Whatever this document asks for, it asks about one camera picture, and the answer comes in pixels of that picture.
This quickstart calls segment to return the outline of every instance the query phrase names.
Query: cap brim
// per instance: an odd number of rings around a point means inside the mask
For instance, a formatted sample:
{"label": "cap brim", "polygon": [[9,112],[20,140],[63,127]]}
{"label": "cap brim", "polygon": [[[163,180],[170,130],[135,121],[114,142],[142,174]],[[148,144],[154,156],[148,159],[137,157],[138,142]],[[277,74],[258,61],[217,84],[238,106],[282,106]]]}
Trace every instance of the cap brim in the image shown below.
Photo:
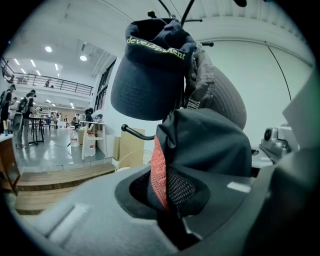
{"label": "cap brim", "polygon": [[173,109],[183,82],[183,74],[145,66],[123,56],[113,82],[111,104],[131,118],[162,120]]}

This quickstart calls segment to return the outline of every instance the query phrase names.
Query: chair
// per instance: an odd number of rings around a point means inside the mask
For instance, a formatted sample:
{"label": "chair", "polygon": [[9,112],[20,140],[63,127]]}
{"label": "chair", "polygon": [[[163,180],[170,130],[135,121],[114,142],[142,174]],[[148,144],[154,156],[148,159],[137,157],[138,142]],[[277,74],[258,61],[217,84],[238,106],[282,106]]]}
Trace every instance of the chair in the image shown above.
{"label": "chair", "polygon": [[[119,168],[120,164],[123,163],[124,161],[130,161],[130,159],[140,158],[141,154],[142,154],[142,164],[137,165],[136,163],[130,162],[128,164],[129,166]],[[148,165],[148,164],[150,164],[151,158],[152,158],[152,152],[149,150],[141,149],[141,150],[133,151],[133,152],[127,154],[124,158],[122,158],[119,161],[119,164],[117,165],[114,172],[121,172],[123,170],[130,169],[130,168],[136,167],[136,166]]]}

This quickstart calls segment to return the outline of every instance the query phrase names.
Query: wooden platform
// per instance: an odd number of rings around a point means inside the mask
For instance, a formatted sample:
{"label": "wooden platform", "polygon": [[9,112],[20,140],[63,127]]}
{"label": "wooden platform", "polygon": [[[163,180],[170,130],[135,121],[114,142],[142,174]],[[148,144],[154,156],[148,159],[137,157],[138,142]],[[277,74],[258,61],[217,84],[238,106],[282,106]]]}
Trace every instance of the wooden platform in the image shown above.
{"label": "wooden platform", "polygon": [[111,163],[105,163],[74,170],[24,172],[17,184],[14,208],[21,215],[37,215],[81,183],[114,171]]}

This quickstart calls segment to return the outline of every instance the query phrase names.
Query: ceiling light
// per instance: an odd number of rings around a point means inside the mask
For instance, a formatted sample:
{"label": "ceiling light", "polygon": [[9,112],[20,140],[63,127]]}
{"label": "ceiling light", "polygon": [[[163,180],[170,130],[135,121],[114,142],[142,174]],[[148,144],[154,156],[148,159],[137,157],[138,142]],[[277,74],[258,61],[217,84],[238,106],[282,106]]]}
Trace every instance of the ceiling light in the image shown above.
{"label": "ceiling light", "polygon": [[51,49],[50,46],[47,46],[47,47],[45,48],[45,50],[46,50],[48,53],[51,53],[51,52],[52,52],[52,49]]}
{"label": "ceiling light", "polygon": [[81,56],[80,56],[80,60],[82,60],[83,62],[85,62],[85,61],[87,60],[87,57],[84,56],[84,55],[81,55]]}

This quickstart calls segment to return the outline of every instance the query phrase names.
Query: gray plastic panel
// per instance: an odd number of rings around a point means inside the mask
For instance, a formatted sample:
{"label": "gray plastic panel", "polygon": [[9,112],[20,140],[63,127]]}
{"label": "gray plastic panel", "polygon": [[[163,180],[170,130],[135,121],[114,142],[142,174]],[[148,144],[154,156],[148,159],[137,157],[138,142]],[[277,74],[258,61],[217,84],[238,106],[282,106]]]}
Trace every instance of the gray plastic panel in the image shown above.
{"label": "gray plastic panel", "polygon": [[131,217],[115,199],[116,185],[144,169],[131,168],[85,182],[40,214],[34,227],[55,244],[83,256],[176,253],[178,249],[157,221]]}

